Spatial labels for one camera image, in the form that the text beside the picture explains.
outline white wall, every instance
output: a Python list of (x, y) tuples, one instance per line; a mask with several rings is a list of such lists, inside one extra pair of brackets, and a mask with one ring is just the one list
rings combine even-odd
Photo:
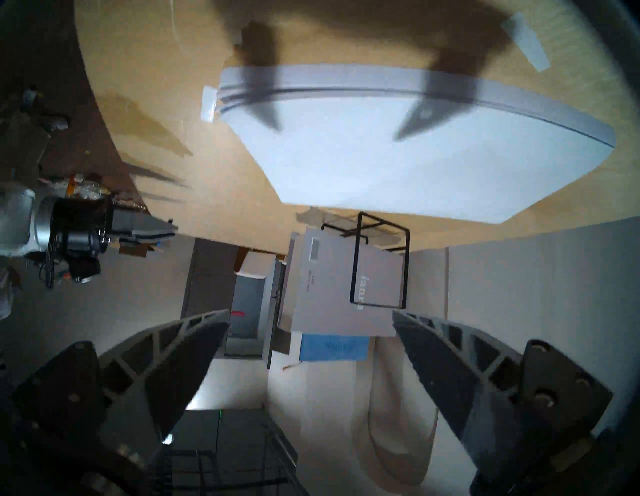
[(187, 410), (262, 408), (268, 371), (262, 360), (215, 358)]
[(623, 415), (640, 377), (640, 218), (450, 250), (449, 319), (519, 352), (543, 339), (614, 393)]
[(23, 293), (12, 314), (0, 321), (0, 349), (15, 381), (22, 381), (78, 340), (90, 340), (98, 354), (138, 331), (180, 318), (194, 238), (176, 236), (164, 252), (147, 257), (100, 256), (102, 273), (87, 284), (62, 281), (53, 290), (24, 261)]

